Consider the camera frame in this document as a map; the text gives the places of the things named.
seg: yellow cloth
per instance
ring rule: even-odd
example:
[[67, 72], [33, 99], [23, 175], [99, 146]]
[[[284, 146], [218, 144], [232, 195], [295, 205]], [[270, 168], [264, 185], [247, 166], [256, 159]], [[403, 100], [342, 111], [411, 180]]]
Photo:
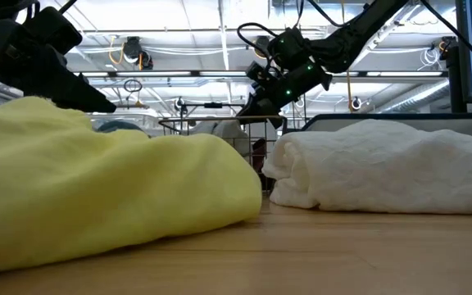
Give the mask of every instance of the yellow cloth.
[[0, 270], [254, 217], [261, 185], [224, 140], [99, 134], [40, 98], [0, 106]]

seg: ceiling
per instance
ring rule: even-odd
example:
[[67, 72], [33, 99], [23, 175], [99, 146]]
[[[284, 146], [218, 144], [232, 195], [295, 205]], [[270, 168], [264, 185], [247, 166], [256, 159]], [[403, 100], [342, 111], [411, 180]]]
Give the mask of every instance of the ceiling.
[[[64, 0], [40, 2], [42, 7], [59, 8], [65, 4]], [[318, 2], [335, 21], [343, 21], [341, 1]], [[364, 1], [346, 3], [345, 20], [360, 13], [364, 5]], [[431, 3], [452, 24], [456, 24], [454, 0], [432, 0]], [[396, 28], [386, 29], [387, 33], [381, 34], [383, 36], [378, 44], [373, 45], [372, 52], [357, 60], [351, 71], [443, 70], [443, 61], [424, 66], [424, 62], [427, 64], [425, 51], [432, 43], [438, 45], [442, 36], [453, 34], [423, 7], [411, 8], [406, 15], [407, 21]], [[154, 60], [154, 71], [242, 71], [253, 61], [265, 63], [252, 50], [247, 50], [246, 44], [237, 36], [236, 28], [252, 21], [281, 33], [296, 22], [297, 7], [296, 0], [285, 0], [285, 5], [282, 0], [79, 0], [65, 13], [65, 17], [84, 36], [83, 42], [66, 55], [67, 66], [74, 72], [136, 70], [125, 59], [119, 64], [111, 61], [107, 52], [113, 48], [115, 51], [111, 55], [119, 60], [120, 45], [129, 36], [139, 36], [142, 45], [151, 48], [148, 52]], [[18, 20], [24, 18], [25, 13], [22, 12]], [[300, 23], [303, 34], [309, 39], [324, 39], [335, 30], [308, 3]], [[250, 40], [266, 35], [258, 28], [250, 28], [243, 33]], [[173, 109], [179, 97], [186, 102], [244, 103], [250, 91], [250, 81], [244, 78], [203, 79], [199, 81], [201, 83], [192, 77], [171, 78], [172, 83], [167, 83], [169, 79], [165, 77], [137, 79], [149, 86], [131, 95], [129, 103], [139, 100], [150, 107], [152, 114], [159, 116], [174, 115], [169, 110]], [[123, 89], [125, 80], [95, 77], [91, 79], [91, 84], [100, 85], [98, 88], [114, 103], [125, 105], [129, 95]], [[352, 79], [351, 95], [375, 105], [387, 103], [421, 84], [436, 81], [438, 78]], [[308, 116], [349, 111], [347, 80], [338, 78], [335, 82], [328, 92], [318, 86], [306, 94], [303, 108]], [[129, 108], [128, 111], [139, 113], [141, 109]], [[229, 108], [215, 111], [198, 108], [195, 112], [201, 116], [231, 114]]]

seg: wooden table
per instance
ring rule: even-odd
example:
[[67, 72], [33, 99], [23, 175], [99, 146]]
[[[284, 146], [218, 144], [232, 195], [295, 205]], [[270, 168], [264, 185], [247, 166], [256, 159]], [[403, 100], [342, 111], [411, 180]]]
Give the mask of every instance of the wooden table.
[[472, 295], [472, 216], [264, 202], [259, 218], [225, 229], [0, 274], [0, 294]]

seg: laundry basket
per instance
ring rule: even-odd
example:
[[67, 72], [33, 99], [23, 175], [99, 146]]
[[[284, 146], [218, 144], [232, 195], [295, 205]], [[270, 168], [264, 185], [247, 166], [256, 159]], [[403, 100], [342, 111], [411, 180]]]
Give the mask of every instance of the laundry basket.
[[[275, 129], [269, 120], [282, 120], [282, 127], [278, 130]], [[249, 121], [254, 123], [239, 124], [239, 122]], [[159, 124], [163, 126], [164, 136], [188, 136], [192, 134], [210, 133], [205, 130], [200, 130], [198, 132], [197, 127], [201, 124], [216, 126], [221, 124], [221, 122], [230, 122], [230, 124], [237, 125], [241, 129], [241, 134], [236, 137], [220, 137], [233, 146], [238, 152], [240, 152], [240, 155], [247, 160], [260, 177], [264, 196], [270, 196], [271, 190], [274, 186], [274, 180], [266, 178], [263, 173], [261, 173], [261, 168], [263, 167], [263, 163], [267, 156], [272, 152], [278, 137], [287, 130], [287, 118], [282, 116], [183, 118], [164, 119], [160, 120]]]

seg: white towel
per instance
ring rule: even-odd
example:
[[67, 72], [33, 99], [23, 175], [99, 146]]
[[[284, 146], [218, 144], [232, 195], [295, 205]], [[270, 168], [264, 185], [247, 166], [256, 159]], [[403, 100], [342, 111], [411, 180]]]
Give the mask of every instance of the white towel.
[[271, 201], [326, 211], [472, 213], [472, 137], [364, 120], [286, 134], [263, 172]]

